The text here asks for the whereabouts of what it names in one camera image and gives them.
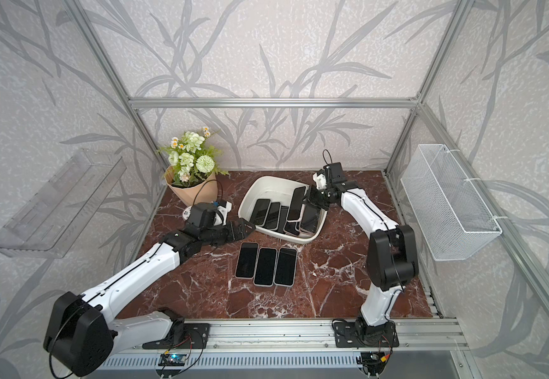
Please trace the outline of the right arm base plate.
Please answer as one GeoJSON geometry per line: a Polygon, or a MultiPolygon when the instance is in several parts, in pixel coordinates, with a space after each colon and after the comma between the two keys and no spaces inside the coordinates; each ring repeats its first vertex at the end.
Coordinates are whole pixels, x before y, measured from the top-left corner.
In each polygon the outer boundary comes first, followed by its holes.
{"type": "Polygon", "coordinates": [[[336,318],[331,322],[336,347],[399,347],[396,324],[393,321],[371,326],[362,317],[349,322],[336,318]]]}

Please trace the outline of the phone with light blue case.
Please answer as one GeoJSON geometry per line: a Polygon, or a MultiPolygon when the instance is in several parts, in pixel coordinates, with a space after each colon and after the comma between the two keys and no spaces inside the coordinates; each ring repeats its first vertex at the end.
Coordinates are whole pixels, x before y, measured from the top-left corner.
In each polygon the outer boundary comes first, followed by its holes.
{"type": "Polygon", "coordinates": [[[277,250],[261,248],[258,252],[255,267],[254,284],[260,287],[269,287],[274,284],[274,271],[277,263],[277,250]]]}

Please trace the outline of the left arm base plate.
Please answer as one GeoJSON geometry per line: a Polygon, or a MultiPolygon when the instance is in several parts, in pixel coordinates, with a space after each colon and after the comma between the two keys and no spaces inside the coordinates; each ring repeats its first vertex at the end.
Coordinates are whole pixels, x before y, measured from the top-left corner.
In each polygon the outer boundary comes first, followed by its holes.
{"type": "Polygon", "coordinates": [[[190,323],[184,326],[174,326],[162,340],[147,342],[142,345],[144,350],[167,349],[199,349],[206,347],[211,325],[208,323],[190,323]]]}

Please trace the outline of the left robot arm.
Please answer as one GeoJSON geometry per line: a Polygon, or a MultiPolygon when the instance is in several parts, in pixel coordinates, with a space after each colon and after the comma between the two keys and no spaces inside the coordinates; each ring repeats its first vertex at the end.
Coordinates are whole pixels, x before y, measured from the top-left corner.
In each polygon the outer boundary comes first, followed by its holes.
{"type": "Polygon", "coordinates": [[[129,348],[151,343],[171,348],[189,342],[184,318],[172,310],[163,308],[124,320],[116,316],[204,246],[219,247],[249,237],[255,224],[243,218],[229,221],[230,209],[228,202],[193,205],[182,229],[166,234],[119,273],[80,295],[61,295],[53,304],[43,343],[48,360],[57,360],[72,375],[84,377],[111,355],[129,348]]]}

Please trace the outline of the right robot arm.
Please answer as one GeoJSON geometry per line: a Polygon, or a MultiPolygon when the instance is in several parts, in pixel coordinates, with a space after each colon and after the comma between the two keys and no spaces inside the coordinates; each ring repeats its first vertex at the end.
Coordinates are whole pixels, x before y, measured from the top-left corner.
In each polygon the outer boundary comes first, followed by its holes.
{"type": "Polygon", "coordinates": [[[307,203],[323,210],[340,205],[369,237],[366,268],[371,286],[356,328],[363,334],[382,331],[391,322],[397,298],[419,275],[415,232],[386,216],[364,189],[345,177],[340,163],[326,164],[313,180],[307,203]]]}

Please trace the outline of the phone with pink case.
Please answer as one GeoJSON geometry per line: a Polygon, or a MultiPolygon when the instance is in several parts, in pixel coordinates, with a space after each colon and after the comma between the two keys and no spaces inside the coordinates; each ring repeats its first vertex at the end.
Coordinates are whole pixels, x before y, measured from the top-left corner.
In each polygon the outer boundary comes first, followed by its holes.
{"type": "Polygon", "coordinates": [[[258,243],[242,243],[237,260],[235,276],[238,279],[252,279],[259,252],[258,243]]]}

